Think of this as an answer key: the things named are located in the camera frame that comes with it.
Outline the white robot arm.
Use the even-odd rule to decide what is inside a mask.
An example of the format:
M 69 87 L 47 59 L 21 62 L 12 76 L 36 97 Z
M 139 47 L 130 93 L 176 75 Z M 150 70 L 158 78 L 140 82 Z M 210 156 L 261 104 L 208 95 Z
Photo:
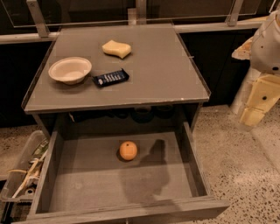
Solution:
M 280 98 L 280 10 L 271 12 L 254 36 L 234 50 L 232 57 L 249 60 L 257 76 L 240 89 L 239 123 L 256 126 Z

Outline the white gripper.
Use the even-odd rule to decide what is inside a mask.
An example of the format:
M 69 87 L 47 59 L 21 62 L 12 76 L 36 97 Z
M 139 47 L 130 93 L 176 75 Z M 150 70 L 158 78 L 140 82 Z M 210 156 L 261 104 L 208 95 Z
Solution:
M 236 48 L 232 57 L 250 60 L 254 69 L 266 73 L 253 82 L 241 113 L 240 123 L 254 127 L 280 99 L 280 10 L 271 12 L 253 38 Z

